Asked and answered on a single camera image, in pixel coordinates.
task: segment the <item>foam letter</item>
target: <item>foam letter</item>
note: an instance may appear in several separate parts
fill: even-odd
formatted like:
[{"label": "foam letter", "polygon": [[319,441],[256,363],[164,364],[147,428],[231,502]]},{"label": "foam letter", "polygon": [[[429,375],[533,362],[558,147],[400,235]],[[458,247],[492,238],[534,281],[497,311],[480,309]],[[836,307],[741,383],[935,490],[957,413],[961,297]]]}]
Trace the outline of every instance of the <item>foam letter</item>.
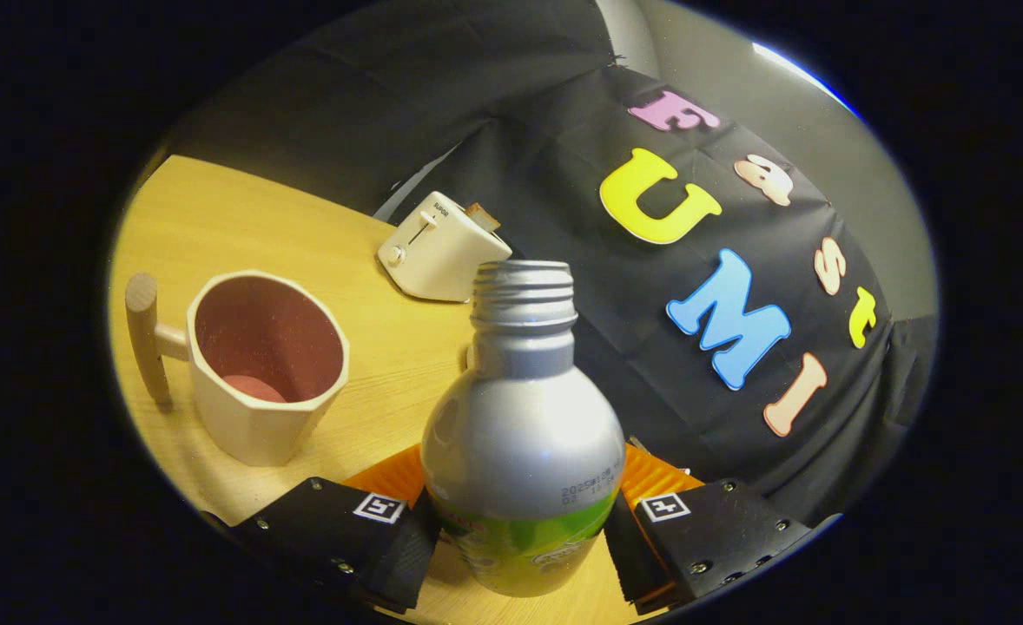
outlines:
[{"label": "foam letter", "polygon": [[627,109],[635,118],[651,124],[658,130],[669,131],[670,120],[674,120],[678,128],[694,128],[705,123],[709,128],[719,126],[719,118],[706,111],[703,107],[681,98],[678,94],[671,94],[669,91],[662,92],[662,98],[658,98],[647,106],[630,107]]},{"label": "foam letter", "polygon": [[738,341],[714,353],[713,369],[731,391],[739,391],[747,372],[769,352],[774,343],[790,336],[790,320],[777,306],[764,306],[745,313],[750,293],[750,267],[730,250],[721,250],[721,265],[705,283],[685,299],[671,301],[666,313],[687,336],[701,329],[701,317],[711,308],[709,327],[701,337],[701,349],[709,351]]},{"label": "foam letter", "polygon": [[782,399],[777,403],[767,404],[762,411],[762,416],[766,418],[766,425],[773,430],[773,434],[786,436],[793,428],[793,420],[801,414],[801,408],[808,404],[808,400],[816,393],[817,388],[826,387],[829,384],[829,373],[825,371],[825,366],[809,352],[802,356],[801,372],[797,373],[797,378],[793,381],[787,389]]},{"label": "foam letter", "polygon": [[840,277],[848,274],[848,261],[844,260],[844,253],[833,237],[821,238],[820,250],[813,255],[813,268],[825,293],[829,296],[840,293]]},{"label": "foam letter", "polygon": [[747,154],[747,160],[735,162],[735,173],[751,186],[758,186],[762,194],[777,206],[790,206],[793,180],[781,167],[758,154]]},{"label": "foam letter", "polygon": [[698,225],[706,215],[719,215],[721,206],[701,186],[685,185],[688,197],[662,219],[647,217],[638,197],[663,178],[672,181],[677,170],[642,147],[631,150],[631,160],[601,182],[601,203],[619,225],[642,240],[658,244],[674,242]]},{"label": "foam letter", "polygon": [[865,327],[870,325],[872,328],[877,322],[878,317],[874,315],[874,296],[871,296],[869,289],[859,287],[858,288],[859,301],[855,302],[855,308],[852,309],[852,316],[848,320],[848,331],[852,333],[852,343],[855,344],[856,348],[862,349],[865,345],[865,337],[862,336]]}]

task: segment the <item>silver bottle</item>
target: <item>silver bottle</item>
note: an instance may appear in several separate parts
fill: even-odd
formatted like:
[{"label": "silver bottle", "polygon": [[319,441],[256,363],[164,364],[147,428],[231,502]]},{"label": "silver bottle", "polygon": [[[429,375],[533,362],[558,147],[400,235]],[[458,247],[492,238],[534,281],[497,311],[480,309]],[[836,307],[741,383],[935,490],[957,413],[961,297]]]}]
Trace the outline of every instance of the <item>silver bottle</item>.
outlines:
[{"label": "silver bottle", "polygon": [[445,529],[477,581],[508,596],[570,579],[622,478],[619,421],[574,365],[572,294],[565,262],[481,265],[475,364],[422,436],[424,478]]}]

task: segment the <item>blue letter m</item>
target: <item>blue letter m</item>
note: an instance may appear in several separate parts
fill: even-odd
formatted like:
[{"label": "blue letter m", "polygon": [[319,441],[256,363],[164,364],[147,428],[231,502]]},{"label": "blue letter m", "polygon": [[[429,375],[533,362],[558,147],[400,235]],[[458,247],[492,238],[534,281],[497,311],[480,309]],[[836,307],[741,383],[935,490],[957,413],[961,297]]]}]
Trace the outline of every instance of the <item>blue letter m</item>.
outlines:
[{"label": "blue letter m", "polygon": [[777,306],[770,305],[745,313],[750,293],[750,267],[730,250],[721,250],[721,265],[685,301],[671,301],[666,313],[687,336],[701,329],[701,317],[709,309],[709,327],[701,337],[701,349],[738,341],[725,351],[714,353],[713,369],[731,391],[743,388],[747,372],[774,343],[790,336],[790,320]]}]

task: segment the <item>white mug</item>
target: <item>white mug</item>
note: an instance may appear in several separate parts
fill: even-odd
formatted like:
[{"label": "white mug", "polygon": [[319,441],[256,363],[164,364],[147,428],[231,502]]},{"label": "white mug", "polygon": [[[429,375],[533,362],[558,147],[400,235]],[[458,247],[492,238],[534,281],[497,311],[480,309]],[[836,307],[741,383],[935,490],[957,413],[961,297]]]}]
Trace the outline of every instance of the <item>white mug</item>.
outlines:
[{"label": "white mug", "polygon": [[149,395],[171,401],[162,356],[190,364],[210,438],[252,466],[287,462],[349,380],[349,343],[320,301],[291,280],[246,270],[214,276],[187,309],[187,332],[158,321],[158,284],[126,285],[134,355]]}]

